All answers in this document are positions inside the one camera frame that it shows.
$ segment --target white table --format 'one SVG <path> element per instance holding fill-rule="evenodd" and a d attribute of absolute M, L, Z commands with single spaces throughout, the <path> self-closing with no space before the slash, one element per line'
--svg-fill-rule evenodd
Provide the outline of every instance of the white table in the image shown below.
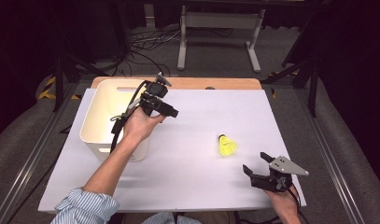
<path fill-rule="evenodd" d="M 83 186 L 101 164 L 79 132 L 95 89 L 87 89 L 62 154 L 38 207 L 52 212 L 68 192 Z M 164 101 L 179 113 L 158 125 L 147 156 L 130 162 L 114 197 L 119 212 L 249 210 L 272 207 L 260 189 L 250 186 L 242 164 L 268 175 L 260 157 L 289 158 L 264 91 L 169 90 Z M 218 154 L 218 135 L 235 140 L 237 151 Z M 301 186 L 293 177 L 303 205 Z"/>

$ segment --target white container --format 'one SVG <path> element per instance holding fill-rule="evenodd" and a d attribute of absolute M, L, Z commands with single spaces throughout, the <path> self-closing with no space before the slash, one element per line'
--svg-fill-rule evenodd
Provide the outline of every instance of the white container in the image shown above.
<path fill-rule="evenodd" d="M 111 130 L 115 121 L 110 119 L 126 111 L 135 90 L 142 82 L 140 79 L 106 79 L 98 85 L 82 124 L 80 138 L 99 160 L 104 161 L 108 157 L 114 138 Z M 140 90 L 136 98 L 140 97 L 144 89 Z M 148 138 L 137 147 L 130 161 L 143 160 L 147 149 Z"/>

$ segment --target hand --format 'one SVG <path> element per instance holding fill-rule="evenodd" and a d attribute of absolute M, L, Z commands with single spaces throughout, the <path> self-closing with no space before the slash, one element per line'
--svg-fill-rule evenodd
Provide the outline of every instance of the hand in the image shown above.
<path fill-rule="evenodd" d="M 294 186 L 291 186 L 290 189 L 294 195 L 298 197 L 298 192 Z M 265 190 L 264 192 L 271 199 L 274 210 L 283 223 L 301 223 L 298 219 L 297 202 L 288 191 L 271 192 L 269 190 Z"/>
<path fill-rule="evenodd" d="M 163 122 L 164 119 L 165 116 L 161 114 L 155 117 L 147 116 L 143 108 L 139 106 L 134 110 L 128 121 L 126 121 L 124 136 L 140 143 L 148 138 L 154 127 Z"/>

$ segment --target yellow object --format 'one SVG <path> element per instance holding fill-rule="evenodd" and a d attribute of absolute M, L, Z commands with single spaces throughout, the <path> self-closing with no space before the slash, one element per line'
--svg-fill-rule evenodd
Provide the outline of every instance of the yellow object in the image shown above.
<path fill-rule="evenodd" d="M 222 156 L 230 156 L 235 152 L 237 145 L 233 140 L 225 136 L 225 134 L 221 134 L 218 137 L 219 140 L 219 154 Z"/>

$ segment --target striped shirt sleeve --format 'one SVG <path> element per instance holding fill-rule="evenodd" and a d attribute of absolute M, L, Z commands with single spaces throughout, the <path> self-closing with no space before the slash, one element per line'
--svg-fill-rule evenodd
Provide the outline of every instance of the striped shirt sleeve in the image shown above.
<path fill-rule="evenodd" d="M 73 189 L 55 206 L 58 214 L 51 223 L 107 223 L 119 206 L 109 195 Z"/>

